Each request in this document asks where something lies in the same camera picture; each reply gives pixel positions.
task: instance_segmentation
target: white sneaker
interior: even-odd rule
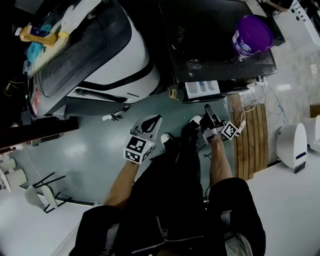
[[[201,115],[195,115],[194,117],[192,117],[192,119],[190,120],[189,123],[191,123],[192,121],[195,121],[198,125],[200,125],[200,120],[202,119]]]
[[[173,140],[173,138],[170,136],[169,133],[161,134],[160,140],[161,140],[163,146],[165,146],[165,143],[170,139]]]

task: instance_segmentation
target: plastic tub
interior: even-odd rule
[[[234,50],[245,57],[272,47],[274,37],[267,25],[253,15],[242,17],[232,38]]]

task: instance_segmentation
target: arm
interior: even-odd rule
[[[287,11],[288,11],[288,9],[283,8],[281,5],[276,4],[276,3],[274,3],[274,2],[271,2],[271,1],[263,1],[263,3],[265,3],[265,4],[267,4],[267,5],[270,5],[270,6],[272,6],[273,8],[276,8],[276,9],[277,9],[278,11],[280,11],[280,12],[287,12]]]
[[[220,135],[214,136],[209,143],[212,150],[210,167],[210,185],[212,187],[219,181],[232,178],[232,173]]]
[[[115,206],[123,210],[132,190],[135,176],[138,172],[139,164],[126,161],[123,169],[115,179],[110,192],[103,205]]]

